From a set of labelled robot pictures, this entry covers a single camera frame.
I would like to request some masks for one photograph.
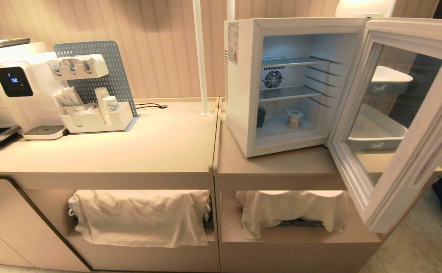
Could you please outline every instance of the fridge fan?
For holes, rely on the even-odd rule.
[[[266,88],[277,88],[282,83],[282,73],[277,70],[272,70],[266,74],[263,83]]]

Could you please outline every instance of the towel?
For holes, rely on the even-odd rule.
[[[239,190],[245,239],[258,239],[262,228],[297,218],[322,221],[329,232],[342,232],[347,215],[343,190]]]
[[[208,203],[209,190],[77,190],[69,200],[86,241],[131,247],[207,245]]]

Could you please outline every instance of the fridge vent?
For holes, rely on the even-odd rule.
[[[285,69],[285,67],[265,67],[263,70]]]
[[[283,55],[271,55],[270,57],[263,57],[263,60],[270,60],[270,59],[283,59],[286,58],[287,56],[283,56]]]
[[[265,84],[266,88],[277,88],[280,83],[282,83],[282,80],[282,73],[280,73],[278,70],[274,70],[268,72],[263,83]]]
[[[228,51],[224,51],[224,103],[228,105]]]

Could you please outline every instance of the beige countertop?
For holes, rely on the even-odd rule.
[[[129,132],[20,138],[0,149],[0,174],[140,173],[212,175],[218,99],[202,116],[200,99],[145,99],[166,109],[139,110]]]

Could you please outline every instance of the fridge label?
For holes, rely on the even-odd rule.
[[[239,23],[228,24],[228,59],[233,64],[238,64],[238,25]]]

